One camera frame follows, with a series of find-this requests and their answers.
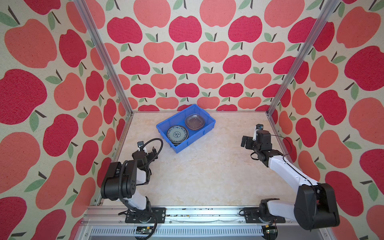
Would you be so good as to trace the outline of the blue patterned round plate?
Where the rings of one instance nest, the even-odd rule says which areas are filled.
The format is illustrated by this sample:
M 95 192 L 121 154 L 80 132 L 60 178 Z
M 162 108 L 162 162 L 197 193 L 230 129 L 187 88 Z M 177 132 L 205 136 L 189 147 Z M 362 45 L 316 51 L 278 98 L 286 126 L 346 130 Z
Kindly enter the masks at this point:
M 175 146 L 181 144 L 189 137 L 189 131 L 180 125 L 172 126 L 167 131 L 167 138 Z

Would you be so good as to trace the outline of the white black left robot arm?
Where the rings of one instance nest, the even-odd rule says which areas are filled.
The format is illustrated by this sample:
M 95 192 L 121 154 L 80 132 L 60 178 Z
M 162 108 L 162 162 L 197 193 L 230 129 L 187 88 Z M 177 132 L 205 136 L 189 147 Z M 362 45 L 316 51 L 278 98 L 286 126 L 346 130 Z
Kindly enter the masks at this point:
M 126 222 L 157 223 L 150 200 L 137 191 L 137 186 L 147 185 L 152 172 L 150 162 L 158 157 L 158 152 L 137 150 L 133 160 L 111 163 L 101 186 L 102 199 L 120 201 L 127 210 L 119 213 L 126 216 Z

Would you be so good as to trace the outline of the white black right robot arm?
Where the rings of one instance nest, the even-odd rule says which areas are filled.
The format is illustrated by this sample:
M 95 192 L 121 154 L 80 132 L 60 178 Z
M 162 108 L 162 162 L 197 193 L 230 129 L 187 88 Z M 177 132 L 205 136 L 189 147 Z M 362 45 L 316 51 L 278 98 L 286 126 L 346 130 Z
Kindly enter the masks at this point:
M 259 131 L 252 137 L 244 136 L 241 146 L 252 150 L 257 160 L 276 172 L 297 194 L 294 203 L 264 199 L 255 213 L 244 212 L 245 215 L 257 217 L 263 223 L 278 217 L 294 220 L 309 231 L 340 225 L 334 189 L 305 175 L 281 152 L 274 150 L 269 132 Z

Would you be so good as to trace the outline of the clear glass plate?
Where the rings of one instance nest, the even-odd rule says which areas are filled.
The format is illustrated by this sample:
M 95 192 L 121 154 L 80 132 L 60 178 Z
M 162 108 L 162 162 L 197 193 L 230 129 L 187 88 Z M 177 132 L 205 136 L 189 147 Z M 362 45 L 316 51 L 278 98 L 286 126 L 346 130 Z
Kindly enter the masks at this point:
M 206 121 L 199 114 L 191 114 L 186 117 L 185 124 L 188 129 L 192 131 L 198 131 L 205 126 Z

